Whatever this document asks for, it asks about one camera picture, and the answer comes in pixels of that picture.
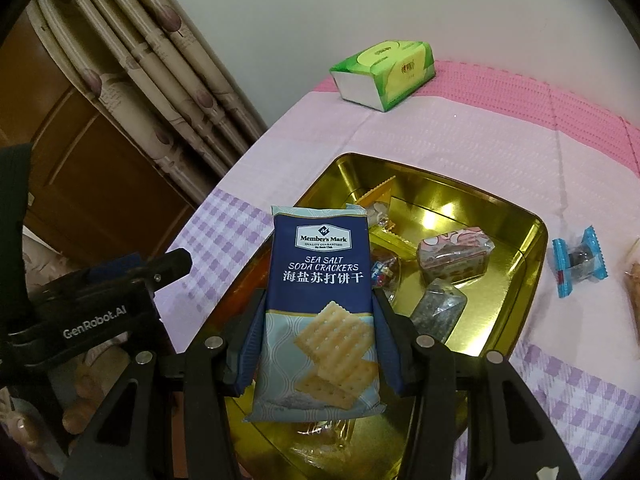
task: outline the candy wrapper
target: candy wrapper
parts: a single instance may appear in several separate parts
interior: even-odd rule
[[[449,282],[437,278],[427,287],[410,318],[418,333],[444,343],[465,306],[466,296]]]
[[[395,224],[389,219],[389,206],[391,204],[391,189],[395,177],[385,180],[382,184],[365,193],[356,205],[367,211],[367,224],[369,228],[380,226],[391,231]]]
[[[369,240],[372,244],[376,244],[397,254],[401,260],[415,260],[415,244],[412,244],[410,241],[405,240],[395,233],[387,231],[379,225],[375,225],[369,229]]]
[[[384,410],[363,208],[276,207],[264,336],[248,421]]]
[[[377,245],[371,245],[371,286],[381,287],[391,303],[400,280],[400,258]]]
[[[436,278],[461,283],[486,272],[494,247],[482,229],[469,227],[425,238],[418,245],[417,256],[427,283]]]
[[[350,460],[355,420],[323,420],[292,426],[296,434],[289,449],[305,462],[330,474],[334,470],[339,473]]]
[[[580,243],[571,245],[563,238],[556,238],[552,241],[552,245],[560,298],[571,294],[574,290],[574,283],[591,277],[596,280],[604,280],[608,276],[593,226],[584,230]]]

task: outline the wooden door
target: wooden door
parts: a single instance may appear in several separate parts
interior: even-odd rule
[[[194,212],[60,72],[25,13],[0,48],[0,147],[22,142],[34,143],[25,225],[81,264],[162,253]]]

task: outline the tissue box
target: tissue box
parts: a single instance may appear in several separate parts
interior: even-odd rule
[[[386,112],[436,75],[429,43],[383,41],[331,68],[347,101]]]

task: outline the table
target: table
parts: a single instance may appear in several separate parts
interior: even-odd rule
[[[271,205],[292,205],[334,158],[357,152],[468,182],[539,215],[550,239],[592,224],[609,270],[558,298],[545,263],[510,361],[539,400],[583,478],[596,480],[640,421],[638,332],[623,286],[640,236],[640,130],[531,78],[436,62],[436,78],[387,113],[344,102],[329,78],[249,150],[180,232],[188,277],[156,303],[177,351],[272,231]],[[464,478],[466,436],[453,477]]]

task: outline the screw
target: screw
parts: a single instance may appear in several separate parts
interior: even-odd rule
[[[139,365],[146,365],[153,358],[154,358],[154,355],[151,352],[145,350],[140,352],[138,355],[136,355],[136,362]]]
[[[220,348],[223,342],[224,340],[219,335],[212,335],[211,337],[207,337],[204,346],[209,350],[213,350],[214,348]]]
[[[422,348],[431,348],[436,344],[435,339],[430,335],[419,335],[415,338],[415,342],[417,342],[418,346],[421,346]]]
[[[502,354],[500,352],[491,350],[490,352],[486,353],[486,360],[490,363],[493,363],[494,365],[499,365],[504,360],[504,357],[502,357]]]

